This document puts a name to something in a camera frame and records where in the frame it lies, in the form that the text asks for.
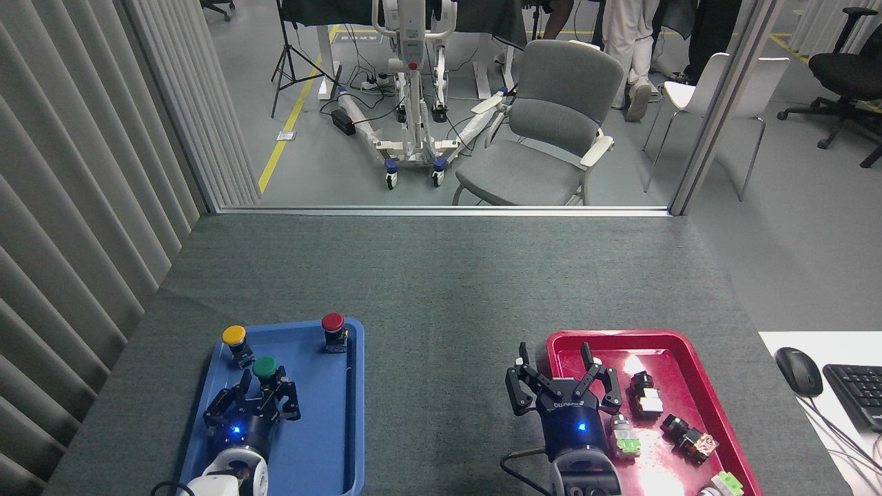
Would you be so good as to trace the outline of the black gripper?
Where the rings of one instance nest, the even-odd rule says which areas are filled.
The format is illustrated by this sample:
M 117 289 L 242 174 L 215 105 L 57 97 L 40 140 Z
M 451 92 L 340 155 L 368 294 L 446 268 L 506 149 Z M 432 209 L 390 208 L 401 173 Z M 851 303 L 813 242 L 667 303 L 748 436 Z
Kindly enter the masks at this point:
M 599 409 L 609 415 L 617 415 L 623 405 L 617 371 L 597 359 L 588 342 L 580 348 L 586 372 L 580 380 L 580 395 L 575 394 L 579 381 L 553 379 L 532 367 L 525 342 L 517 349 L 515 364 L 507 368 L 505 386 L 514 415 L 525 415 L 531 408 L 533 398 L 524 392 L 526 384 L 537 395 L 537 411 L 542 422 L 545 451 L 548 458 L 557 458 L 571 450 L 595 448 L 608 455 L 606 431 L 599 417 Z M 595 380 L 604 384 L 604 396 L 598 401 L 589 391 Z M 551 393 L 551 383 L 561 398 Z
M 243 370 L 238 383 L 221 389 L 205 409 L 208 455 L 215 456 L 229 448 L 248 448 L 268 456 L 277 422 L 300 419 L 293 381 L 284 375 L 261 379 L 261 399 L 245 401 L 251 380 L 251 370 Z

